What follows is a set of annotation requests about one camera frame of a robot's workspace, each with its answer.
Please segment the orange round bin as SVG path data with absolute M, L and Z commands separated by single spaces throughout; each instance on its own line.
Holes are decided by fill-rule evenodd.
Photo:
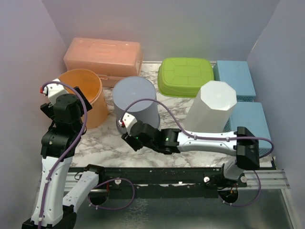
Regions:
M 74 69 L 59 76 L 59 80 L 71 87 L 79 87 L 92 109 L 87 113 L 86 127 L 93 129 L 99 127 L 107 119 L 108 108 L 102 89 L 102 82 L 92 71 Z

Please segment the blue-grey round bin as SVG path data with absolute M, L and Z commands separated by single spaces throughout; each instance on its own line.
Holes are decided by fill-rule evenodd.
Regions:
M 139 76 L 131 76 L 120 80 L 112 91 L 114 112 L 118 121 L 124 110 L 131 103 L 143 99 L 157 99 L 154 85 L 147 79 Z M 160 116 L 157 103 L 153 101 L 141 101 L 128 109 L 128 113 L 154 128 L 160 126 Z

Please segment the green plastic tray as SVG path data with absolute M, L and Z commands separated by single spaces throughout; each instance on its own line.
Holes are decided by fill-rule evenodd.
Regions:
M 195 98 L 200 88 L 214 80 L 211 63 L 200 58 L 167 58 L 158 70 L 158 89 L 169 97 Z

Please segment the white faceted bin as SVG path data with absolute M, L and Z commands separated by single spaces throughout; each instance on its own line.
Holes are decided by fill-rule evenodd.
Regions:
M 230 85 L 221 81 L 209 81 L 200 88 L 183 120 L 184 129 L 220 133 L 236 104 L 236 91 Z

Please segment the small blue perforated basket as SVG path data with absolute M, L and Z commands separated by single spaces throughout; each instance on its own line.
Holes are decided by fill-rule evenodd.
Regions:
M 237 102 L 225 127 L 225 132 L 246 127 L 254 136 L 271 140 L 263 106 L 257 102 Z

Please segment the large blue perforated basket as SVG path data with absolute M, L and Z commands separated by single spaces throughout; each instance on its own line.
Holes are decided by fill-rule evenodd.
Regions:
M 225 82 L 236 91 L 238 101 L 254 101 L 256 93 L 246 61 L 216 61 L 213 73 L 216 81 Z

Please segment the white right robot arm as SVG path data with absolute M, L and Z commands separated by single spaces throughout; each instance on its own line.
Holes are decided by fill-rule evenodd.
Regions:
M 198 133 L 178 128 L 158 130 L 137 121 L 128 126 L 122 139 L 134 151 L 146 147 L 165 155 L 190 151 L 229 155 L 231 160 L 223 165 L 219 174 L 219 181 L 225 187 L 237 181 L 245 170 L 260 167 L 259 142 L 247 128 L 241 126 L 236 131 L 225 133 Z

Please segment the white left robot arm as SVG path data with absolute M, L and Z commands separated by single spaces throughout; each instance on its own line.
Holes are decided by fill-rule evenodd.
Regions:
M 105 184 L 104 168 L 88 165 L 84 176 L 67 196 L 64 189 L 69 167 L 81 136 L 86 132 L 87 112 L 92 109 L 79 87 L 51 81 L 41 87 L 49 103 L 41 110 L 52 120 L 41 139 L 42 176 L 37 204 L 24 229 L 72 229 L 77 211 L 93 188 Z

